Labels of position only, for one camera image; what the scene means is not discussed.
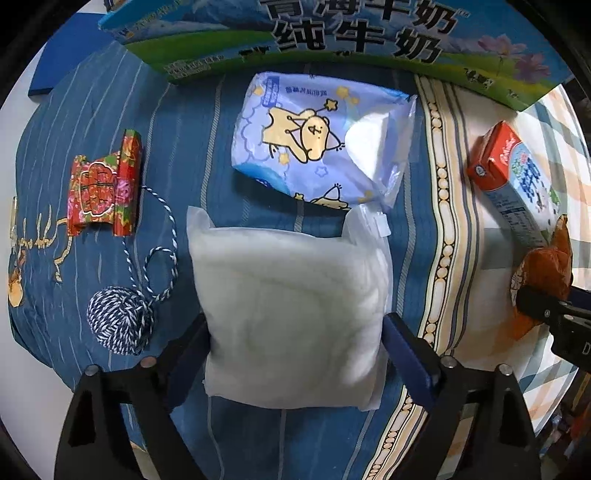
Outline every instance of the ball of yarn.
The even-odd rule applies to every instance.
[[[154,325],[154,312],[144,296],[124,287],[96,292],[86,317],[98,342],[119,355],[138,355]]]

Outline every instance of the blue book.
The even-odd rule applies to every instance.
[[[99,30],[103,14],[76,13],[47,41],[33,75],[29,96],[49,93],[88,55],[113,41]]]

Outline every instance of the milk carton box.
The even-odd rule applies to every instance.
[[[559,216],[556,192],[535,158],[506,123],[479,139],[469,177],[490,198],[526,247],[546,247]]]

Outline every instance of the cartoon bear print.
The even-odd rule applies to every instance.
[[[271,124],[263,129],[262,141],[269,145],[271,157],[274,158],[278,147],[286,147],[298,161],[308,163],[320,160],[327,150],[343,148],[345,144],[330,131],[328,117],[318,114],[337,108],[338,102],[331,99],[326,99],[321,109],[308,108],[300,113],[276,106],[270,108]]]
[[[318,197],[316,199],[312,199],[310,203],[314,203],[315,205],[322,205],[324,207],[334,208],[336,210],[351,210],[349,204],[347,202],[343,202],[340,199],[340,190],[342,186],[338,183],[335,183],[331,188],[329,188],[322,197]],[[296,193],[294,195],[296,200],[303,200],[306,201],[304,195],[301,193]]]

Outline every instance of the blue bedsheet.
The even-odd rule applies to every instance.
[[[417,93],[412,74],[379,67],[284,64],[276,70],[342,77]],[[254,73],[245,69],[173,86],[124,48],[111,44],[71,72],[35,112],[17,154],[17,232],[26,256],[24,299],[20,306],[10,308],[10,315],[17,341],[54,368],[70,388],[86,365],[111,370],[138,362],[138,357],[110,355],[86,323],[90,297],[109,285],[129,287],[130,279],[121,240],[109,228],[87,228],[68,250],[66,226],[60,220],[66,215],[74,155],[101,157],[118,148],[124,128],[137,130],[145,147],[143,183],[165,198],[176,218],[179,278],[171,299],[157,308],[154,335],[143,355],[158,355],[199,311],[185,233],[188,205],[205,208],[216,226],[340,235],[344,212],[298,202],[231,167],[234,121]],[[388,213],[394,310],[403,313],[414,330],[424,311],[437,235],[423,118],[422,108],[417,108],[418,143],[411,152],[410,172]],[[150,248],[170,246],[170,242],[164,209],[153,197],[142,194],[137,234],[128,241],[134,262],[141,265]],[[61,282],[56,280],[58,268]],[[168,275],[164,256],[155,258],[150,266],[155,291],[165,287]],[[364,477],[386,438],[392,412],[405,399],[392,368],[382,406],[370,412],[250,407],[208,398],[202,378],[203,373],[172,417],[210,479]],[[131,408],[125,411],[131,439],[141,446],[134,412]]]

